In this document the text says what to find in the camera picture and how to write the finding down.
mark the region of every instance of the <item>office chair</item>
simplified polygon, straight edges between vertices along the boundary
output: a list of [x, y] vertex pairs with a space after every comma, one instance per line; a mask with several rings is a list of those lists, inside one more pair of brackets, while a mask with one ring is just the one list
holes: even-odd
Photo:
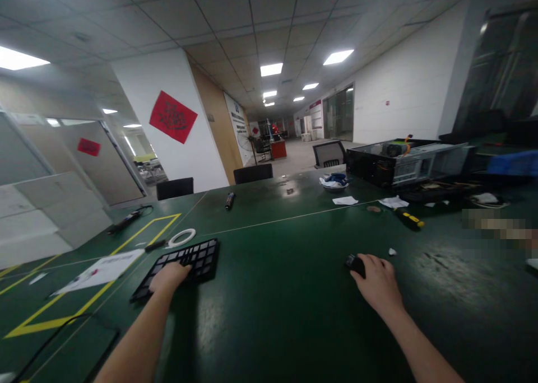
[[242, 169], [235, 169], [234, 178], [236, 184], [250, 183], [251, 181], [258, 181], [264, 179], [272, 179], [273, 165], [266, 164], [244, 167]]
[[346, 150], [339, 140], [314, 145], [312, 148], [316, 157], [316, 164], [314, 165], [316, 169], [346, 163]]
[[259, 163], [267, 162], [270, 159], [265, 159], [267, 156], [267, 152], [271, 153], [271, 159], [273, 159], [273, 152], [271, 151], [271, 145], [264, 144], [261, 138], [256, 138], [254, 140], [254, 149], [256, 149], [256, 153], [262, 153], [262, 159], [258, 161]]
[[178, 179], [163, 181], [157, 184], [157, 200], [181, 197], [194, 193], [194, 179]]

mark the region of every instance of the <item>forearm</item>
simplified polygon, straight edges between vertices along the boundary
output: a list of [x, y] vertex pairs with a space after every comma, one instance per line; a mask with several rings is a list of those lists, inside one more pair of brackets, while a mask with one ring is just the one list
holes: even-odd
[[402, 348], [417, 383], [463, 383], [404, 309], [390, 312], [383, 320]]
[[96, 383], [153, 381], [174, 291], [155, 293], [102, 367]]

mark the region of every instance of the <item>red decoration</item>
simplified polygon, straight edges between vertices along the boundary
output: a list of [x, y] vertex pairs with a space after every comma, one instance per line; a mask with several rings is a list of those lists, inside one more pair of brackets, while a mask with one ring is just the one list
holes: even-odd
[[151, 112], [150, 124], [167, 136], [185, 144], [196, 117], [198, 114], [194, 111], [161, 91]]
[[89, 139], [81, 138], [78, 142], [77, 150], [88, 155], [97, 156], [101, 150], [101, 144], [90, 141]]

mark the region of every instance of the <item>black keyboard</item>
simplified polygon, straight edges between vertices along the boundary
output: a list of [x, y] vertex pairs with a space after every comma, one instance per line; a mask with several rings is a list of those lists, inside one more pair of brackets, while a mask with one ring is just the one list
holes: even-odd
[[181, 265], [192, 265], [192, 270], [182, 285], [199, 284], [213, 279], [217, 269], [218, 254], [218, 239], [211, 239], [163, 254], [157, 259], [153, 267], [151, 267], [151, 270], [144, 277], [138, 288], [136, 288], [129, 301], [132, 303], [149, 298], [151, 296], [151, 280], [165, 265], [173, 261], [177, 261]]

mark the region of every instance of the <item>screwdriver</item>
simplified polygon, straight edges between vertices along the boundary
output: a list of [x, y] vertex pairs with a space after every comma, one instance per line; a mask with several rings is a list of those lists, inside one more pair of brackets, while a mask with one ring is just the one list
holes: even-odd
[[417, 217], [411, 215], [403, 208], [395, 208], [396, 216], [403, 222], [403, 224], [412, 229], [419, 229], [424, 226], [424, 222]]

